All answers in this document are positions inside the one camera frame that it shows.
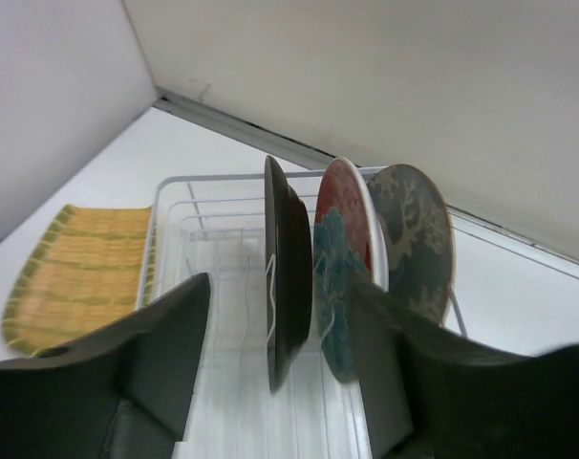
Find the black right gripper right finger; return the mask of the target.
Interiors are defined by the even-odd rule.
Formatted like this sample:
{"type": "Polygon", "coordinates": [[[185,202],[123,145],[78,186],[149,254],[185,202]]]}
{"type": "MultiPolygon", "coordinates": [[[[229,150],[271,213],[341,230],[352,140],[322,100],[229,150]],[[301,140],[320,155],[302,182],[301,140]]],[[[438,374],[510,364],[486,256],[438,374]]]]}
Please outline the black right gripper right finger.
{"type": "Polygon", "coordinates": [[[375,458],[579,458],[579,343],[536,357],[465,339],[348,280],[375,458]]]}

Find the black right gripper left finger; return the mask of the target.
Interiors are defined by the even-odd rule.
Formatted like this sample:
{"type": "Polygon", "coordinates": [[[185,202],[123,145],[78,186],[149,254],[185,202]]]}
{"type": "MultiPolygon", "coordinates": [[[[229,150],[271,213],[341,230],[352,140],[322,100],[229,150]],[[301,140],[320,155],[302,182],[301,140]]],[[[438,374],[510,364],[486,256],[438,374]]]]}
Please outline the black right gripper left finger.
{"type": "Polygon", "coordinates": [[[182,440],[209,315],[196,274],[35,358],[0,361],[0,458],[169,458],[182,440]]]}

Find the green-rimmed bamboo tray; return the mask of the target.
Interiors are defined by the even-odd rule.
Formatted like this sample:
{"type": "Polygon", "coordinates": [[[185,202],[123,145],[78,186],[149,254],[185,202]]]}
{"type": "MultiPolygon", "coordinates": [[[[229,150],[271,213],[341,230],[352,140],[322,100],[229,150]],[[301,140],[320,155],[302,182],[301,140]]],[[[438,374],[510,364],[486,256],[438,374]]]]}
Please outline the green-rimmed bamboo tray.
{"type": "Polygon", "coordinates": [[[13,351],[29,357],[131,314],[155,270],[150,208],[65,205],[17,276],[1,320],[13,351]]]}

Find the grey reindeer plate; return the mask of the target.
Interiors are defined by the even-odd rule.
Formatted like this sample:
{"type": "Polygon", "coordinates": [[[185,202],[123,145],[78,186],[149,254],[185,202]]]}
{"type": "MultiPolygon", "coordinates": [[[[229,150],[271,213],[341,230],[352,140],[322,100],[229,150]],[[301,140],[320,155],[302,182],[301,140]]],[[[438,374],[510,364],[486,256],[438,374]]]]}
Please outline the grey reindeer plate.
{"type": "Polygon", "coordinates": [[[388,292],[407,309],[442,325],[454,280],[454,235],[434,182],[409,164],[378,171],[367,183],[388,259],[388,292]]]}

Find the teal and red floral plate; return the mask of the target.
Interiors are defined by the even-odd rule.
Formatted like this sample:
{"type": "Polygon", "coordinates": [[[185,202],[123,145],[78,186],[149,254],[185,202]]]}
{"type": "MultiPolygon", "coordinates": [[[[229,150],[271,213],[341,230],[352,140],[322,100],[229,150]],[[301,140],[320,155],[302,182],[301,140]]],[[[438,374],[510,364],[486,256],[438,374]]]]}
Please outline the teal and red floral plate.
{"type": "Polygon", "coordinates": [[[348,285],[363,274],[388,289],[384,237],[366,181],[353,162],[333,160],[322,177],[313,224],[313,301],[320,345],[340,383],[356,379],[348,285]]]}

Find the brown-rimmed cream plate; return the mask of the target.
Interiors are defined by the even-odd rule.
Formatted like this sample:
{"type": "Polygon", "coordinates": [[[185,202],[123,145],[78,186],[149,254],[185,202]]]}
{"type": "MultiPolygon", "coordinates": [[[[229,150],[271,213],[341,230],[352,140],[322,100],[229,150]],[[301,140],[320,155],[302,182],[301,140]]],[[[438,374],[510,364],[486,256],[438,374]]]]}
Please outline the brown-rimmed cream plate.
{"type": "Polygon", "coordinates": [[[279,163],[265,160],[265,278],[268,383],[276,393],[311,327],[309,215],[279,163]]]}

